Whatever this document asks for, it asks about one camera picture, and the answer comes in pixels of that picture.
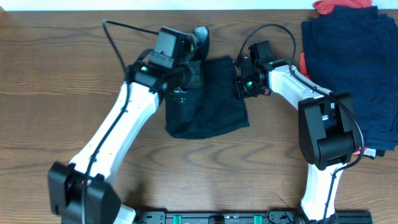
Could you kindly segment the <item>black shorts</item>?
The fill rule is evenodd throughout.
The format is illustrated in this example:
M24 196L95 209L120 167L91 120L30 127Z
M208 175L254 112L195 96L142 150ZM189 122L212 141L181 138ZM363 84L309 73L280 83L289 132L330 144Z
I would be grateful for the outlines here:
M245 102L233 94L233 59L224 56L207 60L208 28L200 26L192 32L201 46L195 58L202 61L204 84L200 89L165 96L165 130L173 138L206 139L248 127Z

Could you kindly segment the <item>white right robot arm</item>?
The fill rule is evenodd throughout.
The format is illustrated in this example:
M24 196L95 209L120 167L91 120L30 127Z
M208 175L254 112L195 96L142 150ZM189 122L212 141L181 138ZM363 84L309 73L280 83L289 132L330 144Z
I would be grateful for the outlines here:
M298 140L308 163L298 223L339 223L334 200L342 172L360 148L361 133L349 94L333 93L302 75L288 59L276 59L270 43L249 46L239 55L238 98L280 95L298 112Z

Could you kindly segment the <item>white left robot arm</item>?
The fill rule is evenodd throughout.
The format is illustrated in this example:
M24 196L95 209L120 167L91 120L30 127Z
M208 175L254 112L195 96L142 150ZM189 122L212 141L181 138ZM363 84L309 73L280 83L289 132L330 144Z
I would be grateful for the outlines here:
M64 223L134 222L136 211L113 188L119 168L165 95L202 87L209 43L205 26L189 33L162 27L154 48L123 65L124 83L97 132L69 164L55 162L47 174L53 214Z

